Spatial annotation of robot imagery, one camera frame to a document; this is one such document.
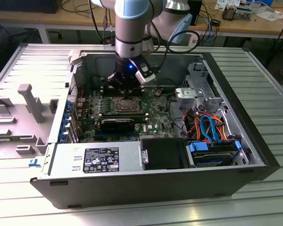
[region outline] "wooden desk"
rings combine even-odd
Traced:
[[[215,8],[216,0],[205,1],[205,6],[208,13],[213,16],[214,19],[220,20],[221,25],[218,31],[220,36],[237,36],[237,37],[256,37],[256,38],[277,38],[283,28],[283,20],[268,21],[260,18],[256,15],[252,15],[250,21],[233,20],[227,21],[222,19],[222,11],[213,11]],[[272,7],[283,7],[283,3],[274,1]],[[197,25],[190,27],[196,31],[203,31],[207,29],[202,18],[198,19]]]
[[[74,0],[75,5],[86,4],[87,0]],[[212,4],[216,0],[204,1],[208,12],[214,15],[213,18],[220,20],[221,25],[218,36],[238,36],[238,37],[257,37],[257,38],[277,38],[283,27],[283,20],[270,22],[256,15],[252,15],[251,21],[226,21],[222,19],[222,11],[213,11],[215,5]],[[283,3],[274,2],[273,7],[283,7]],[[74,10],[72,2],[64,5],[68,10]],[[82,6],[80,9],[88,9],[88,6]],[[96,24],[99,30],[102,30],[103,17],[105,9],[96,8],[93,10]],[[115,25],[115,13],[111,12],[112,25]],[[40,32],[43,43],[50,43],[47,29],[69,29],[69,30],[95,30],[94,24],[87,16],[78,15],[76,13],[66,12],[62,9],[56,14],[44,13],[23,13],[23,12],[4,12],[0,11],[0,23],[5,27],[24,27],[36,28]],[[190,29],[204,34],[207,29],[202,18],[198,19],[196,26]]]

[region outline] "electronic equipment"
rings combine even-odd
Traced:
[[[226,5],[225,9],[222,13],[222,19],[224,20],[233,20],[235,13],[237,11],[236,6],[230,6],[230,5]]]
[[[195,26],[198,21],[202,0],[189,0],[188,4],[190,7],[190,14],[192,15],[192,20],[190,25]]]
[[[250,20],[250,17],[252,15],[251,9],[249,7],[239,6],[236,8],[236,12],[234,15],[234,19],[238,20]]]
[[[0,11],[56,13],[62,0],[0,0]]]
[[[41,100],[42,85],[17,76],[0,94],[0,157],[43,155],[30,183],[55,207],[232,195],[279,168],[206,48],[142,54],[153,24],[169,43],[183,38],[187,0],[93,3],[116,11],[115,48],[63,55],[66,78],[48,91],[58,98]]]

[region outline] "warning label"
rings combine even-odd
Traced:
[[[118,147],[87,148],[84,157],[84,173],[119,171]]]

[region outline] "metal bracket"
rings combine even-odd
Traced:
[[[82,61],[81,51],[78,49],[73,49],[68,54],[68,61],[70,65],[75,65]]]

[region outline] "wire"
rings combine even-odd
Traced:
[[[179,130],[181,130],[181,132],[182,132],[184,135],[187,136],[187,133],[186,133],[183,129],[181,129],[181,127],[178,126],[178,125],[174,122],[174,121],[175,121],[176,119],[178,119],[178,118],[176,118],[176,119],[173,120],[172,117],[171,117],[170,107],[171,107],[172,97],[173,97],[174,94],[175,94],[175,92],[172,93],[172,95],[171,95],[171,97],[170,97],[170,100],[169,100],[168,115],[169,115],[169,117],[170,117],[171,122],[173,123],[173,125],[175,125]]]
[[[171,50],[170,46],[171,46],[172,41],[174,40],[174,38],[176,38],[180,34],[186,34],[186,33],[193,33],[193,34],[197,35],[197,43],[196,43],[196,45],[193,46],[192,48],[190,48],[189,50],[186,50],[186,51],[178,52],[178,51]],[[180,31],[180,32],[176,33],[175,35],[173,35],[172,38],[170,39],[170,41],[168,42],[168,44],[166,45],[166,51],[164,53],[163,60],[162,60],[161,64],[158,66],[158,70],[160,70],[162,65],[164,64],[165,59],[166,59],[166,54],[168,53],[168,51],[170,51],[171,53],[175,53],[175,54],[187,54],[187,53],[190,53],[191,51],[193,51],[199,45],[199,42],[200,42],[199,34],[197,32],[195,32],[195,31],[192,31],[192,30]]]
[[[173,83],[175,86],[178,86],[178,85],[174,82],[173,79],[168,79],[168,78],[159,80],[156,86],[159,86],[159,85],[161,84],[161,82],[163,82],[163,81],[170,81],[170,82]]]
[[[225,126],[222,126],[222,130],[223,130],[223,135],[225,137],[225,140],[228,140],[227,137],[226,137],[226,134],[225,134]]]
[[[108,9],[108,16],[109,16],[109,25],[110,25],[110,33],[111,33],[111,41],[112,41],[113,40],[113,31],[112,31],[112,22],[111,22],[110,9]]]
[[[206,16],[203,17],[204,19],[206,19],[206,21],[208,22],[208,27],[209,27],[209,33],[208,33],[208,38],[206,40],[206,46],[208,45],[208,40],[210,39],[211,37],[211,33],[212,33],[212,26],[211,26],[211,23],[210,21],[208,20],[208,18]]]
[[[2,44],[1,38],[2,38],[2,35],[3,35],[4,32],[5,32],[5,30],[3,30],[3,32],[0,34],[0,44]]]
[[[151,54],[151,53],[156,53],[156,52],[159,50],[159,48],[160,48],[160,43],[163,43],[162,37],[160,36],[157,27],[155,26],[155,24],[154,24],[152,21],[151,21],[150,23],[151,23],[151,25],[153,26],[154,31],[155,31],[155,33],[156,33],[156,35],[157,35],[158,45],[157,45],[157,47],[156,47],[155,50],[153,50],[153,51],[148,51],[148,52],[146,52],[146,53],[143,53],[143,54],[142,54],[143,56],[149,55],[149,54]]]
[[[224,140],[220,128],[219,128],[219,127],[216,127],[216,129],[218,130],[218,132],[219,132],[219,134],[220,134],[221,140]]]
[[[18,45],[20,44],[20,42],[18,42],[18,40],[15,39],[15,37],[12,36],[12,35],[5,29],[5,27],[3,27],[1,24],[0,24],[0,27],[1,27],[3,30],[5,30],[5,32],[6,32],[10,37],[12,37],[13,40],[15,40]]]
[[[106,44],[107,42],[100,36],[100,32],[99,32],[99,30],[98,30],[98,26],[96,25],[96,22],[95,22],[95,18],[94,18],[94,14],[93,14],[93,10],[92,10],[92,7],[91,7],[90,0],[88,0],[88,5],[89,5],[89,10],[90,10],[90,13],[91,13],[91,18],[92,18],[92,21],[93,21],[93,24],[94,24],[94,27],[95,27],[96,34],[98,35],[98,38],[99,38],[104,44]]]
[[[70,1],[71,1],[71,0],[66,0],[66,1],[64,1],[64,2],[62,3],[62,5],[61,5],[62,10],[66,11],[66,12],[70,12],[70,13],[80,13],[80,12],[88,12],[88,11],[89,11],[89,9],[86,9],[86,10],[77,10],[75,7],[74,7],[74,8],[76,9],[76,11],[72,11],[72,10],[69,10],[69,9],[64,8],[64,5],[65,5],[66,3],[68,3],[68,2],[70,2]]]
[[[281,33],[279,34],[279,37],[277,38],[275,44],[272,46],[272,48],[271,48],[271,50],[270,50],[270,52],[268,54],[268,57],[267,57],[267,60],[266,60],[266,67],[268,67],[268,65],[270,64],[270,62],[272,60],[273,54],[275,54],[274,52],[275,52],[275,49],[276,49],[276,45],[277,45],[277,43],[278,43],[282,33],[283,33],[283,28],[282,28]]]

